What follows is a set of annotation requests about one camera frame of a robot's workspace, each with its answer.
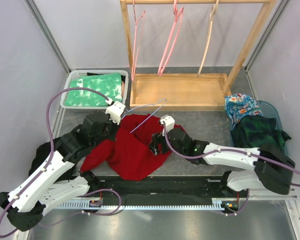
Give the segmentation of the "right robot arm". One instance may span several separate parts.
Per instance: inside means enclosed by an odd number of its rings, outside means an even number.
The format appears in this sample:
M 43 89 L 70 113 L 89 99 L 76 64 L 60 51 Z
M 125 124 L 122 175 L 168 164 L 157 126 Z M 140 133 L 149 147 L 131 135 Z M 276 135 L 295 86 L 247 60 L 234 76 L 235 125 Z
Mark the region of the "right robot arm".
M 223 165 L 238 168 L 226 171 L 219 191 L 225 197 L 245 189 L 265 188 L 273 193 L 287 195 L 290 192 L 295 163 L 276 147 L 236 148 L 192 139 L 182 128 L 168 133 L 154 133 L 149 144 L 157 156 L 169 151 L 195 165 Z

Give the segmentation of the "red skirt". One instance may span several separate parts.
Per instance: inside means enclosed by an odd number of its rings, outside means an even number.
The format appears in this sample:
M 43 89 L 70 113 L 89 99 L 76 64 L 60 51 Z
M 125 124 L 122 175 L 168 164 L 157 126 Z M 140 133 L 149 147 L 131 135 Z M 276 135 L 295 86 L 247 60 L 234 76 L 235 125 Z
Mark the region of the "red skirt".
M 163 165 L 172 153 L 154 155 L 149 148 L 152 134 L 163 127 L 156 116 L 132 114 L 124 117 L 116 141 L 104 140 L 85 158 L 80 171 L 93 170 L 107 162 L 122 179 L 140 181 Z

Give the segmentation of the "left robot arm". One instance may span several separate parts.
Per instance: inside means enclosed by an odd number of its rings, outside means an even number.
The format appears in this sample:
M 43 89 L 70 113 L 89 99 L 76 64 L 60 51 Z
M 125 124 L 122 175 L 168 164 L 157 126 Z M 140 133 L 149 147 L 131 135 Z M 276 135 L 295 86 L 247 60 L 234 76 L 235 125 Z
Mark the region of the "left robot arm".
M 96 196 L 100 182 L 91 171 L 79 176 L 55 190 L 48 190 L 62 175 L 73 170 L 105 140 L 115 141 L 120 128 L 122 113 L 110 110 L 94 111 L 82 124 L 54 141 L 53 152 L 43 158 L 42 164 L 15 190 L 0 192 L 3 215 L 22 232 L 35 227 L 50 210 L 72 198 L 87 194 Z

